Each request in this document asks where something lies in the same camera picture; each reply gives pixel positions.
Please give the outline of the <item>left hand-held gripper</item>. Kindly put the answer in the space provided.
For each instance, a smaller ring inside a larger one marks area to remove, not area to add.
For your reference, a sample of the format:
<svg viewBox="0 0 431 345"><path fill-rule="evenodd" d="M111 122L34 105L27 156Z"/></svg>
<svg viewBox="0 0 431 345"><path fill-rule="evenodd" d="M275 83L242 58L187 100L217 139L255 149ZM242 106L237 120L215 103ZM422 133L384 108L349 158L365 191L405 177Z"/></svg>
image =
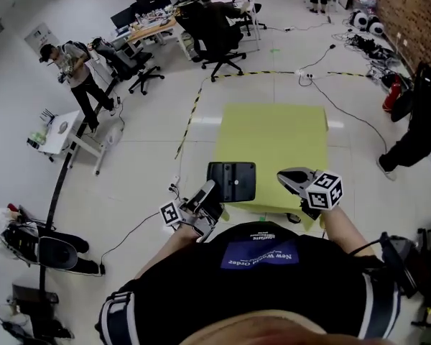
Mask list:
<svg viewBox="0 0 431 345"><path fill-rule="evenodd" d="M192 198L173 200L161 206L159 214L164 226L173 232L181 226L189 226L204 242L213 233L219 220L225 218L222 203L205 201L215 186L213 180L208 180Z"/></svg>

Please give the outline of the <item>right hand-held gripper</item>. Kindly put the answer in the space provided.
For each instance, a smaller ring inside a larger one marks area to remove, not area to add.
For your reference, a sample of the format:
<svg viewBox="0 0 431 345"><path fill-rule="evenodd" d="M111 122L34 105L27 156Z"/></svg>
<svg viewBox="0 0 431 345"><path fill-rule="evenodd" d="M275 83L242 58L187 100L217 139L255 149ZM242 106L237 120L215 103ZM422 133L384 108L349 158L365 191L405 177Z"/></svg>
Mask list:
<svg viewBox="0 0 431 345"><path fill-rule="evenodd" d="M300 206L313 220L323 211L333 210L343 197L342 178L331 171L291 167L279 171L277 179L292 195L303 196L305 193Z"/></svg>

